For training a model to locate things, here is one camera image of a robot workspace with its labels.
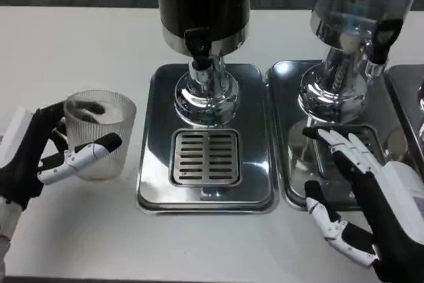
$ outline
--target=white robotic finger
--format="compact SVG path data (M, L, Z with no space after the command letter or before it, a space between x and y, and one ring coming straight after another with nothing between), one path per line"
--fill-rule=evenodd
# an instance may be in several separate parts
M342 152L363 174L368 171L368 165L364 164L343 140L323 129L319 129L318 134L330 144L331 153Z
M382 165L377 161L377 158L370 152L370 150L360 141L360 139L352 133L349 133L351 143L366 157L367 161L371 164L372 173L376 175L381 169Z
M331 130L330 134L337 138L339 142L345 144L351 152L354 153L355 157L358 159L358 162L364 165L367 170L372 170L372 163L368 161L367 157L362 153L360 149L358 149L354 144L352 144L348 139L342 136L340 133Z

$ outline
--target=drip tray grate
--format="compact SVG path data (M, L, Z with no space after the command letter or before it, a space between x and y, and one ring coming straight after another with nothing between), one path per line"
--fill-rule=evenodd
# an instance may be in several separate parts
M171 181L177 186L234 186L240 180L239 136L233 130L178 131Z

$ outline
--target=clear plastic cup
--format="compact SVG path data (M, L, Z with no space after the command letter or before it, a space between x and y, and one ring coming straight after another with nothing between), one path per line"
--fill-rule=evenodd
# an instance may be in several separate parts
M89 90L71 95L64 104L69 150L108 133L117 133L122 145L109 156L78 172L84 180L110 180L121 174L136 115L135 104L114 92Z

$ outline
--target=white table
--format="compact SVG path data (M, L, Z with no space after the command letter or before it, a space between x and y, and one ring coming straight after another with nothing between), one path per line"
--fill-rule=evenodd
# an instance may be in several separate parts
M227 62L265 72L278 60L320 59L309 11L254 11L250 38ZM392 62L424 63L423 13L410 14ZM19 221L11 276L208 282L378 282L321 240L282 200L268 215L154 216L135 205L149 80L185 62L162 40L156 9L0 8L0 132L16 105L36 109L84 89L129 96L138 113L121 178L45 187ZM364 224L360 213L348 218Z

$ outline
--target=robotic hand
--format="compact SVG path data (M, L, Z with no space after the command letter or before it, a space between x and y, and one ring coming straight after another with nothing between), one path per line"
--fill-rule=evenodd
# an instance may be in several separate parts
M100 106L96 103L82 103L82 109L90 107L94 113L101 112L95 107ZM122 143L119 135L110 133L91 143L79 145L72 152L68 151L63 110L63 102L39 109L34 114L20 108L1 140L0 282L5 275L4 257L29 200L38 197L45 184L74 175L107 156ZM41 159L49 139L59 152Z
M424 184L401 162L381 165L359 138L337 126L307 127L303 134L328 146L373 234L342 221L317 181L305 183L307 210L325 240L340 253L373 267L382 282L423 282Z

